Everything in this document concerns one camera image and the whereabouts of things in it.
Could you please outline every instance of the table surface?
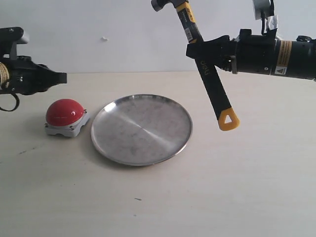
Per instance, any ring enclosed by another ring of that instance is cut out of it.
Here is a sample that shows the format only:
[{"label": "table surface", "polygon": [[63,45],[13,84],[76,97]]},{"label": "table surface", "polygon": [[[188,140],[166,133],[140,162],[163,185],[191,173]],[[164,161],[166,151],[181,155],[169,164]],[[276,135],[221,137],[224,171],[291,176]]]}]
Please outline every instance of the table surface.
[{"label": "table surface", "polygon": [[[22,96],[17,111],[0,113],[0,236],[315,236],[316,83],[220,75],[241,121],[229,132],[197,72],[69,75],[68,85]],[[188,110],[193,134],[181,154],[131,168],[95,151],[92,120],[73,139],[44,132],[58,99],[77,100],[93,119],[136,93]]]}]

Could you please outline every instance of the red button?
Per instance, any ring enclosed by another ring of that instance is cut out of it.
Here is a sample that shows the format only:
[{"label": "red button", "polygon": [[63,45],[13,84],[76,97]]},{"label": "red button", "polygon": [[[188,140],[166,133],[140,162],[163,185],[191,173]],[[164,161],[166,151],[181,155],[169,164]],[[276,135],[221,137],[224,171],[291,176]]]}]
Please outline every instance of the red button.
[{"label": "red button", "polygon": [[46,121],[52,126],[62,127],[78,121],[83,114],[84,109],[77,101],[61,99],[49,106]]}]

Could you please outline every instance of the yellow and black handle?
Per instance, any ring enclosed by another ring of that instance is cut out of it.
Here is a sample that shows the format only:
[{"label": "yellow and black handle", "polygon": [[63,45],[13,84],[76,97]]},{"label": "yellow and black handle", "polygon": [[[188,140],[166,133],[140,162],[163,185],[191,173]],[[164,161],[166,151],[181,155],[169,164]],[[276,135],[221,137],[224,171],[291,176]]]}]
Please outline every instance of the yellow and black handle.
[{"label": "yellow and black handle", "polygon": [[[198,30],[193,12],[187,0],[152,0],[152,6],[156,11],[159,11],[169,2],[172,3],[177,10],[189,43],[203,42],[203,38]],[[195,59],[195,61],[220,129],[222,131],[229,131],[237,128],[239,126],[239,119],[232,109],[215,65],[203,58]]]}]

